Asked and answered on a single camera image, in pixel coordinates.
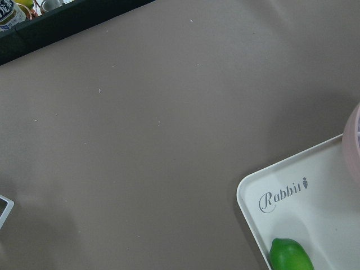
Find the cream rectangular tray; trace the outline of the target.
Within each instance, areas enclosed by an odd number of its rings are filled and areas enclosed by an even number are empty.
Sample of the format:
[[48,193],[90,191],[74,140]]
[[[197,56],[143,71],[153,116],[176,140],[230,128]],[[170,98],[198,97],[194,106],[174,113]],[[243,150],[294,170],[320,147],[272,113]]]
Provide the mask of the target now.
[[341,136],[246,176],[237,203],[265,262],[272,241],[293,239],[315,269],[359,268],[359,186]]

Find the bottle with white cap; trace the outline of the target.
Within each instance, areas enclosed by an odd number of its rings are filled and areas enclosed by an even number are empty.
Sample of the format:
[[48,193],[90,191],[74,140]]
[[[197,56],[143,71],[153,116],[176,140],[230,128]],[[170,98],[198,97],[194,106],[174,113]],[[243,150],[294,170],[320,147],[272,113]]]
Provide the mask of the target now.
[[26,20],[26,14],[12,0],[1,0],[0,13],[2,32]]

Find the black bar on table edge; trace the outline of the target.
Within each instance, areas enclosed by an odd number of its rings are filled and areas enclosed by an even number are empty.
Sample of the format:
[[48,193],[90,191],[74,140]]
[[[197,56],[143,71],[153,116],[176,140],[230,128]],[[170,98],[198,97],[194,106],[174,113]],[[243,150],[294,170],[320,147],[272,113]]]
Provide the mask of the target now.
[[142,7],[152,0],[72,1],[1,32],[1,65]]

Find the white frame corner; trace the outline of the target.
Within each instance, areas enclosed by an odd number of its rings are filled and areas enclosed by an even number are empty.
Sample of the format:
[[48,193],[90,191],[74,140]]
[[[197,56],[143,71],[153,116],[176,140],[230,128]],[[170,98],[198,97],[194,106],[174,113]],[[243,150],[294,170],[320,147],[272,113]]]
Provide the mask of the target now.
[[12,208],[14,207],[14,202],[3,195],[1,195],[0,198],[1,198],[0,228],[2,228]]

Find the green lime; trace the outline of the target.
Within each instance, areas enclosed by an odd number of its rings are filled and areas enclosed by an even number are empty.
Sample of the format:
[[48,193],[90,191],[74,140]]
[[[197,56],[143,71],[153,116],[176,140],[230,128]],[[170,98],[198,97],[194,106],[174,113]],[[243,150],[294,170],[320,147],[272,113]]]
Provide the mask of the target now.
[[290,238],[275,238],[269,252],[272,269],[314,269],[304,248]]

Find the pink bowl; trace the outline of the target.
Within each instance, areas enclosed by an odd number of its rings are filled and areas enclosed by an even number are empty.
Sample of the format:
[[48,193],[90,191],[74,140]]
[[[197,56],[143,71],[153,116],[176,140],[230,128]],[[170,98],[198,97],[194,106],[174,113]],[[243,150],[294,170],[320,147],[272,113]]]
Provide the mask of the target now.
[[359,185],[359,104],[346,122],[342,147],[346,167],[355,183]]

